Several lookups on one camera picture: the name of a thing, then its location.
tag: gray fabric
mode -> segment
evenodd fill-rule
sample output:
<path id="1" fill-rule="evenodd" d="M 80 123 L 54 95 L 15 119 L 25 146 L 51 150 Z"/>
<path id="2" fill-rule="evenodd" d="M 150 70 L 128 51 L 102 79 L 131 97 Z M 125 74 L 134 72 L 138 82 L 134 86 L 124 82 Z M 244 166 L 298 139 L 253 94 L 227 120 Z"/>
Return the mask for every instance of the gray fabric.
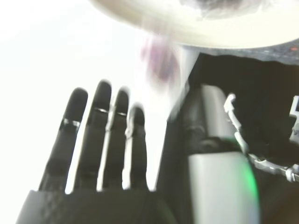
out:
<path id="1" fill-rule="evenodd" d="M 277 61 L 284 64 L 299 65 L 299 39 L 277 46 L 257 49 L 199 49 L 201 53 L 214 56 L 234 55 L 255 58 L 261 61 Z"/>

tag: black finger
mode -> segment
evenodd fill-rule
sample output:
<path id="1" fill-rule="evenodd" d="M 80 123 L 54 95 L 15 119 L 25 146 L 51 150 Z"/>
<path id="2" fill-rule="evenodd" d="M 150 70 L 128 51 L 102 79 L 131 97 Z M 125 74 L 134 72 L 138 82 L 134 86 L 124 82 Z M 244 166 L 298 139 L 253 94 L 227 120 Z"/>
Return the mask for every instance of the black finger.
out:
<path id="1" fill-rule="evenodd" d="M 125 131 L 127 128 L 128 95 L 120 90 L 115 102 L 110 139 L 107 149 L 107 160 L 103 176 L 103 188 L 122 188 L 122 170 L 126 146 Z"/>
<path id="2" fill-rule="evenodd" d="M 144 130 L 144 113 L 141 108 L 134 107 L 130 112 L 132 122 L 132 163 L 131 188 L 147 189 L 146 169 L 147 154 Z"/>
<path id="3" fill-rule="evenodd" d="M 39 190 L 65 189 L 87 97 L 87 92 L 80 88 L 71 94 Z"/>
<path id="4" fill-rule="evenodd" d="M 110 98 L 111 86 L 101 81 L 89 112 L 74 189 L 96 190 Z"/>

